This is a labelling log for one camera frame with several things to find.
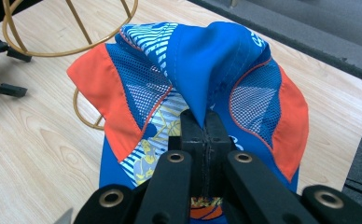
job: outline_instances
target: orange fabric panel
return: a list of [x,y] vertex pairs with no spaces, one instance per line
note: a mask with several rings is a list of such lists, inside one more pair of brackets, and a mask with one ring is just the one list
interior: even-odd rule
[[67,74],[105,118],[108,142],[118,161],[123,161],[137,146],[143,132],[132,116],[118,70],[105,44],[79,57]]
[[208,206],[190,209],[190,217],[194,219],[210,220],[216,217],[220,217],[221,215],[221,206]]
[[291,182],[307,144],[308,106],[298,87],[280,65],[279,68],[282,77],[279,90],[281,117],[272,136],[272,155],[280,171]]

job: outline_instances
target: white stripe pattern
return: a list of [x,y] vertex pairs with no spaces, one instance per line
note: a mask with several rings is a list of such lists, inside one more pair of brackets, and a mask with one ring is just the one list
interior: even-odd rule
[[167,76],[166,50],[177,23],[163,22],[143,25],[124,25],[121,32],[133,46],[141,49],[146,56],[154,53],[156,66]]

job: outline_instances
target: gold wire frame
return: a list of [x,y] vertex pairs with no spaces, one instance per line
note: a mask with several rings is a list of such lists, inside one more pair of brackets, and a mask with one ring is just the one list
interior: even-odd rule
[[84,123],[85,125],[87,125],[88,127],[91,127],[92,129],[96,129],[96,130],[104,130],[104,127],[100,125],[100,122],[103,120],[103,116],[99,116],[99,118],[96,120],[96,122],[91,123],[89,122],[87,119],[85,119],[81,113],[79,113],[79,109],[78,109],[78,95],[79,95],[79,90],[76,89],[74,91],[74,97],[73,97],[73,106],[74,106],[74,110],[76,111],[77,117],[82,121],[82,123]]
[[[115,29],[113,32],[111,32],[109,35],[105,36],[104,38],[100,39],[99,41],[92,43],[91,38],[89,37],[85,26],[82,24],[81,19],[79,18],[76,9],[74,8],[73,3],[71,2],[71,0],[65,0],[68,7],[70,8],[71,12],[73,13],[74,18],[77,21],[77,24],[79,26],[79,28],[81,29],[83,35],[85,36],[86,40],[88,41],[88,46],[79,48],[79,49],[72,49],[72,50],[68,50],[68,51],[63,51],[63,52],[54,52],[54,53],[43,53],[43,52],[34,52],[34,51],[30,51],[28,50],[23,42],[21,41],[21,37],[18,34],[18,31],[16,29],[15,23],[12,19],[12,14],[15,11],[16,7],[18,7],[18,5],[21,4],[23,0],[16,0],[12,5],[9,3],[9,0],[3,0],[3,6],[4,6],[4,11],[5,11],[5,17],[3,20],[3,35],[4,35],[4,39],[6,40],[6,42],[16,51],[25,54],[25,55],[29,55],[29,56],[36,56],[36,57],[62,57],[62,56],[67,56],[67,55],[72,55],[72,54],[76,54],[88,49],[91,49],[101,43],[104,43],[105,41],[109,40],[110,38],[112,38],[117,32],[119,32],[119,29],[121,26],[123,26],[124,24],[128,23],[132,17],[135,14],[135,11],[137,10],[137,6],[138,6],[138,0],[134,0],[133,3],[133,7],[132,7],[132,11],[130,11],[128,5],[126,4],[125,0],[120,0],[120,2],[123,5],[123,8],[125,9],[125,12],[127,14],[127,19],[117,28]],[[12,40],[9,38],[8,32],[7,32],[7,27],[9,26],[9,29],[11,31],[11,33],[13,34],[13,36],[15,37],[16,42],[18,43],[18,46],[12,42]],[[78,116],[78,118],[87,126],[96,129],[96,130],[103,130],[104,127],[100,126],[100,122],[103,120],[103,116],[100,116],[94,123],[89,122],[88,120],[86,120],[81,113],[79,112],[78,106],[77,106],[77,98],[79,95],[79,90],[76,89],[74,92],[74,97],[73,97],[73,107],[74,110]]]

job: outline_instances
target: blue fabric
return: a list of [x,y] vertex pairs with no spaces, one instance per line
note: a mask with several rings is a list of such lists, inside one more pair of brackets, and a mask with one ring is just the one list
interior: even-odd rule
[[[276,63],[273,60],[270,60],[265,65],[273,66],[276,65]],[[292,190],[293,192],[296,192],[298,185],[298,177],[299,177],[298,172],[294,174],[292,181],[288,182],[288,180],[285,178],[285,176],[281,173],[281,171],[275,164],[274,158],[270,150],[267,148],[267,146],[255,135],[247,133],[244,130],[241,130],[240,127],[238,127],[237,124],[235,124],[229,111],[230,92],[231,89],[228,89],[223,94],[218,95],[216,104],[215,106],[212,107],[212,109],[220,116],[222,122],[224,123],[225,128],[227,129],[228,134],[233,138],[233,141],[235,142],[239,150],[245,150],[247,152],[254,153],[269,167],[269,169],[271,169],[271,171],[277,176],[280,182],[282,182],[288,189]],[[272,99],[274,103],[270,104],[273,106],[275,106],[276,102],[278,102],[277,94],[274,95],[276,96],[274,97],[274,99]]]
[[130,46],[127,48],[119,44],[106,44],[105,47],[122,80],[134,120],[138,127],[143,129],[152,107],[168,91],[170,82],[166,77],[158,76],[158,73],[152,71],[152,63],[144,54],[125,50]]
[[258,134],[272,147],[272,136],[281,116],[278,90],[282,82],[274,60],[252,71],[232,93],[230,109],[246,130]]
[[[235,74],[230,68],[245,72],[264,50],[266,43],[257,45],[248,38],[251,35],[245,27],[228,22],[213,22],[206,28],[179,25],[174,30],[168,48],[168,78],[201,127],[217,88],[225,82],[232,86],[237,80],[230,80]],[[237,60],[245,60],[242,67]]]

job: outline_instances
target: wooden table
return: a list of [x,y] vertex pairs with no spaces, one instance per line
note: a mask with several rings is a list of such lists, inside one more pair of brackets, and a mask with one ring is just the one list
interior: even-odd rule
[[[118,1],[97,3],[74,3],[93,41],[126,18]],[[27,49],[86,45],[64,1],[43,1],[14,18]],[[156,21],[206,26],[227,19],[184,0],[142,0],[132,22]],[[362,80],[263,38],[310,107],[299,192],[312,184],[342,189],[362,136]],[[71,207],[75,217],[98,188],[104,133],[77,118],[75,86],[65,73],[79,55],[24,63],[0,54],[0,83],[28,89],[19,99],[0,95],[0,223],[53,223]],[[96,118],[91,105],[81,106],[88,118]]]

